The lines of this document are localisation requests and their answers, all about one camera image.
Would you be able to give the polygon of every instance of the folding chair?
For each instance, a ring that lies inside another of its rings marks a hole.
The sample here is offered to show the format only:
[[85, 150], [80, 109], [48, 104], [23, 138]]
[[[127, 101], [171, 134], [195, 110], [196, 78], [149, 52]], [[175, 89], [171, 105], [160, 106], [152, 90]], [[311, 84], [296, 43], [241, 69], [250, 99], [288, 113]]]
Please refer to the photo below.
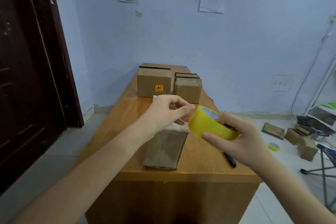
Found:
[[[323, 178], [323, 195], [324, 195], [324, 205], [325, 207], [332, 213], [336, 213], [336, 211], [333, 211], [331, 208], [333, 205], [336, 203], [336, 197], [331, 201], [330, 204], [328, 204], [328, 199], [327, 199], [327, 185], [326, 185], [326, 177], [333, 177], [336, 178], [336, 175], [326, 175], [325, 170], [327, 169], [332, 169], [336, 168], [336, 151], [329, 149], [321, 144], [317, 144], [317, 147], [321, 150], [321, 165], [322, 168], [319, 169], [313, 169], [313, 170], [304, 170], [300, 169], [300, 172], [305, 174], [305, 175], [318, 175], [322, 176]], [[324, 167], [324, 158], [323, 158], [323, 153], [326, 154], [326, 156], [330, 159], [332, 164], [334, 165], [333, 167]], [[316, 174], [313, 173], [315, 171], [322, 171], [322, 174]]]

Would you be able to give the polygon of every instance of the forearm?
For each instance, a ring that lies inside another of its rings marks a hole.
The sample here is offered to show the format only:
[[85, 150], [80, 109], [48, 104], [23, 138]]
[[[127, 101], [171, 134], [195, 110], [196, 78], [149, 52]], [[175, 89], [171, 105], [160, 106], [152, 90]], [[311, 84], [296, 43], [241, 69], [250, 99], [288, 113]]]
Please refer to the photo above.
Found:
[[257, 168], [295, 224], [334, 224], [334, 215], [326, 209], [275, 157]]
[[140, 120], [37, 197], [11, 223], [75, 223], [154, 133]]

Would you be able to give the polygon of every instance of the white paper sign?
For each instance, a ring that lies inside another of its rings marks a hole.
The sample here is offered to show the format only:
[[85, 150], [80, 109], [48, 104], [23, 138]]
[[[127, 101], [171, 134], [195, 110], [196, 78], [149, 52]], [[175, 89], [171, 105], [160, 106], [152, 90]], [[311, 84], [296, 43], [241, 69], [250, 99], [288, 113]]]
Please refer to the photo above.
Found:
[[199, 3], [199, 11], [223, 14], [225, 11], [224, 0], [201, 0]]
[[293, 78], [290, 75], [274, 75], [271, 81], [273, 91], [290, 91], [293, 84]]

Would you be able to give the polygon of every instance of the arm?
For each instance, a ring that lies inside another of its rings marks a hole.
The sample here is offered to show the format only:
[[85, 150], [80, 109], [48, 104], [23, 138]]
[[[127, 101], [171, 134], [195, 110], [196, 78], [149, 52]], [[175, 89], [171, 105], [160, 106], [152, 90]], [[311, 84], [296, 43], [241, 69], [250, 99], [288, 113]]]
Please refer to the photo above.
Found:
[[139, 120], [38, 196], [11, 223], [75, 223], [142, 144], [174, 121], [184, 124], [194, 108], [178, 96], [157, 97]]
[[272, 155], [252, 120], [222, 113], [218, 122], [235, 127], [241, 134], [233, 141], [210, 133], [203, 133], [202, 138], [258, 174], [294, 223], [336, 223], [336, 217]]

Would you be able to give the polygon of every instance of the wooden table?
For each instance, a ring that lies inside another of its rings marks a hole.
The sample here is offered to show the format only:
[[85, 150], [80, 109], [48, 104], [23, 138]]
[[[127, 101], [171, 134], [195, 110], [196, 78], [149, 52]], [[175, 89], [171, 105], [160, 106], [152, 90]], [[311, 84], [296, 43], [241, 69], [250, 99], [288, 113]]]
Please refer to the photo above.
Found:
[[[170, 67], [190, 73], [186, 66]], [[79, 156], [78, 165], [136, 121], [152, 98], [137, 97], [135, 75]], [[218, 111], [202, 90], [199, 103]], [[89, 223], [239, 223], [261, 179], [248, 167], [232, 168], [224, 155], [189, 134], [178, 169], [142, 166], [143, 145], [86, 212]]]

